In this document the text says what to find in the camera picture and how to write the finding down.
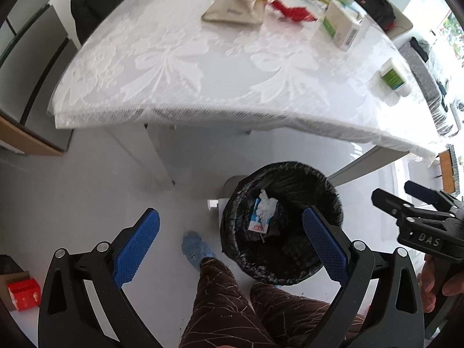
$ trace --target gold packaging bag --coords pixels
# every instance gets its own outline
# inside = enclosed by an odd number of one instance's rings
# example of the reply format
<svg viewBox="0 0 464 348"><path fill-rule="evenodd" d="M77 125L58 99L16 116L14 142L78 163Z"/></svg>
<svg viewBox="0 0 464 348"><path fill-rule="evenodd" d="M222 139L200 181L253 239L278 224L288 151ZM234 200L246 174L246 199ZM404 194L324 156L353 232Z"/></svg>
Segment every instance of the gold packaging bag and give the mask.
<svg viewBox="0 0 464 348"><path fill-rule="evenodd" d="M216 0L201 16L205 21L262 24L267 0Z"/></svg>

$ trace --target white lace tablecloth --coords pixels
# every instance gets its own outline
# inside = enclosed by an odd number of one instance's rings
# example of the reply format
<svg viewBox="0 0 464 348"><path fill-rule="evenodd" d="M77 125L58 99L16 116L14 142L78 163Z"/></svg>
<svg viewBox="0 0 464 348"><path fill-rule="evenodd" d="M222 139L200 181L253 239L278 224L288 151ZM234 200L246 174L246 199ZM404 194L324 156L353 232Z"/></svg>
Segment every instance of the white lace tablecloth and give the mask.
<svg viewBox="0 0 464 348"><path fill-rule="evenodd" d="M213 1L125 0L57 86L57 128L232 122L435 157L439 136L409 68L406 98L379 77L390 57L403 59L378 26L344 52L319 22L291 23L268 8L259 27L202 22Z"/></svg>

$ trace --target black bag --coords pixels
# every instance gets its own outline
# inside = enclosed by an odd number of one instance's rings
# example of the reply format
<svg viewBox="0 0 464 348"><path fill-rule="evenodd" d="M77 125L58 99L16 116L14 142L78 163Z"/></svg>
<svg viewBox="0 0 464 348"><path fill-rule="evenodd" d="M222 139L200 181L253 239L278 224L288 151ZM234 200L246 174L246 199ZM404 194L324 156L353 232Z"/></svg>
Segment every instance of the black bag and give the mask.
<svg viewBox="0 0 464 348"><path fill-rule="evenodd" d="M395 23L395 14L387 0L355 0L382 30L387 32Z"/></svg>
<svg viewBox="0 0 464 348"><path fill-rule="evenodd" d="M255 200L261 190L278 200L264 243L249 231ZM252 278L275 285L294 285L322 267L303 229L303 211L315 205L335 226L343 221L335 188L318 170L299 162L262 167L239 182L222 215L222 251Z"/></svg>

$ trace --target red box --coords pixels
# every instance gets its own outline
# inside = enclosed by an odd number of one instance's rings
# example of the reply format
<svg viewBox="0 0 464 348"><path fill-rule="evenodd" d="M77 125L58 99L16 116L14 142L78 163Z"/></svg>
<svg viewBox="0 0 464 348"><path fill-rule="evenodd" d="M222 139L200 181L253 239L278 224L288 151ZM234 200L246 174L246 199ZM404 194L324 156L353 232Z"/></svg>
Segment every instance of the red box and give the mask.
<svg viewBox="0 0 464 348"><path fill-rule="evenodd" d="M18 311L31 309L40 304L40 286L34 279L8 284L8 291Z"/></svg>

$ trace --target black backpack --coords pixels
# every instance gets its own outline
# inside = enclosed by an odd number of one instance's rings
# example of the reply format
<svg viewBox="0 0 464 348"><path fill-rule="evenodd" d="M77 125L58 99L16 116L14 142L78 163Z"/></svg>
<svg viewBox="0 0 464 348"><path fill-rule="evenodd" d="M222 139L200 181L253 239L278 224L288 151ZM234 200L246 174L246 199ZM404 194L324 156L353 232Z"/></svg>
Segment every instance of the black backpack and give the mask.
<svg viewBox="0 0 464 348"><path fill-rule="evenodd" d="M394 26L395 14L387 0L355 0L382 27L388 31Z"/></svg>

